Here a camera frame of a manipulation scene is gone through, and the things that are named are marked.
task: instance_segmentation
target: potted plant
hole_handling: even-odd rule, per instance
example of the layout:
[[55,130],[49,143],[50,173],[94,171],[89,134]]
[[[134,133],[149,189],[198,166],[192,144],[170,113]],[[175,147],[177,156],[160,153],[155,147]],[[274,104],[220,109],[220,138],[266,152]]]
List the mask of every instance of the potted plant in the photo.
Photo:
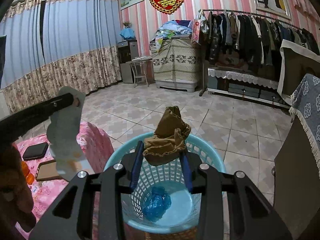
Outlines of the potted plant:
[[123,22],[122,24],[123,24],[123,26],[125,28],[130,28],[131,27],[131,22]]

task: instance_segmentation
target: striped wallpaper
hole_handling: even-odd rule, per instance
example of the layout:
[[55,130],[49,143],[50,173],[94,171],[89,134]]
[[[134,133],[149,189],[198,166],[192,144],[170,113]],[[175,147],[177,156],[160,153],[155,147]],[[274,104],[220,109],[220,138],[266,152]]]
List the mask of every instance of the striped wallpaper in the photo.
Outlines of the striped wallpaper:
[[[320,41],[320,23],[312,17],[307,17],[303,9],[295,6],[299,3],[297,0],[287,0],[290,7],[291,20],[287,20],[295,26],[306,28]],[[168,15],[154,9],[149,0],[144,0],[138,4],[132,5],[120,11],[120,21],[130,21],[135,31],[139,45],[140,55],[149,55],[149,41],[152,39],[155,31],[163,23],[169,20],[193,20],[199,9],[231,9],[241,11],[257,12],[254,0],[185,0],[184,3],[173,14]],[[260,14],[279,18],[269,13],[257,12]]]

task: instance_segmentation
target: blue plastic basket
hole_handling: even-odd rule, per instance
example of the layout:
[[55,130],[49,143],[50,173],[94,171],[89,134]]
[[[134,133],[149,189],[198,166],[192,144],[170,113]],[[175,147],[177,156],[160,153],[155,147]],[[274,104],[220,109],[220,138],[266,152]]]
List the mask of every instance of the blue plastic basket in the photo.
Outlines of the blue plastic basket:
[[[125,154],[134,152],[139,140],[153,136],[153,132],[139,135],[119,147],[109,158],[105,170],[121,162]],[[202,162],[208,163],[218,171],[226,172],[219,154],[206,141],[190,134],[186,139],[188,151],[197,153]],[[157,222],[147,220],[142,214],[143,202],[154,185],[163,186],[170,194],[171,207]],[[161,166],[151,166],[143,159],[138,186],[131,194],[122,194],[124,221],[131,227],[155,234],[172,234],[188,230],[198,225],[201,194],[191,195],[185,185],[180,160],[176,159]]]

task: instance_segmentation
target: pink bedsheet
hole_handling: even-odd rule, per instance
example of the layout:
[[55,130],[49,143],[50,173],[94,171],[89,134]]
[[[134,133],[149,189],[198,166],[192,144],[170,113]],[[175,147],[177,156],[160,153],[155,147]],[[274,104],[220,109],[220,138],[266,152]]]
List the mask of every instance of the pink bedsheet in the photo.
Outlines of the pink bedsheet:
[[[31,145],[47,142],[47,136],[39,135],[20,142],[17,146],[21,156],[24,151]],[[77,135],[77,142],[81,146],[86,158],[88,159],[91,167],[95,173],[102,172],[108,159],[113,154],[114,150],[109,136],[102,129],[97,128],[89,122],[82,122],[80,124],[80,132]],[[44,158],[34,161],[27,161],[30,172],[35,176],[39,163],[53,159],[50,154],[50,146]],[[64,179],[50,180],[37,182],[36,180],[30,185],[33,196],[34,207],[33,214],[36,216],[37,221],[47,210],[50,204],[60,194],[60,192],[68,184]],[[95,203],[93,224],[97,224],[97,205]],[[24,232],[17,224],[17,229],[22,235],[28,239],[29,233]],[[96,227],[93,229],[93,235],[96,236]]]

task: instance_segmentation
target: clothes rack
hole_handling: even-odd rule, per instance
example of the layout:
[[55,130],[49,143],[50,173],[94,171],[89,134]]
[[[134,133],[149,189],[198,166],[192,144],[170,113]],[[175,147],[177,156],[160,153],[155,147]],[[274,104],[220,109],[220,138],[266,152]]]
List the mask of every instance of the clothes rack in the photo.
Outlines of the clothes rack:
[[[288,23],[288,22],[285,22],[285,21],[282,21],[282,20],[279,20],[277,18],[273,18],[273,17],[270,17],[270,16],[266,16],[266,15],[263,15],[263,14],[258,14],[258,13],[253,13],[253,12],[245,12],[245,11],[238,11],[238,10],[227,10],[227,9],[200,9],[198,12],[199,12],[199,18],[201,17],[202,13],[203,12],[234,12],[234,13],[241,13],[241,14],[249,14],[249,15],[255,15],[255,16],[259,16],[259,17],[263,17],[263,18],[268,18],[268,19],[271,19],[271,20],[277,20],[281,23],[284,23],[284,24],[287,24],[295,29],[298,29],[298,30],[302,30],[301,28],[295,26],[295,25],[292,25],[291,23]],[[203,93],[207,90],[207,86],[205,84],[205,66],[204,66],[204,54],[205,52],[203,51],[203,55],[202,55],[202,89],[200,90],[199,92],[199,96],[201,97],[203,95]]]
[[252,13],[252,12],[244,12],[244,11],[237,11],[237,10],[225,10],[225,9],[200,9],[199,12],[201,12],[201,10],[203,12],[236,12],[236,13],[243,13],[243,14],[249,14],[249,15],[255,15],[255,16],[259,16],[259,17],[263,17],[263,18],[268,18],[268,19],[271,19],[271,20],[277,20],[281,23],[284,23],[284,24],[287,24],[293,28],[296,28],[298,30],[302,30],[301,28],[297,27],[297,26],[294,26],[292,25],[291,23],[288,23],[288,22],[285,22],[285,21],[282,21],[282,20],[279,20],[277,18],[273,18],[273,17],[270,17],[270,16],[266,16],[266,15],[263,15],[263,14],[258,14],[258,13]]

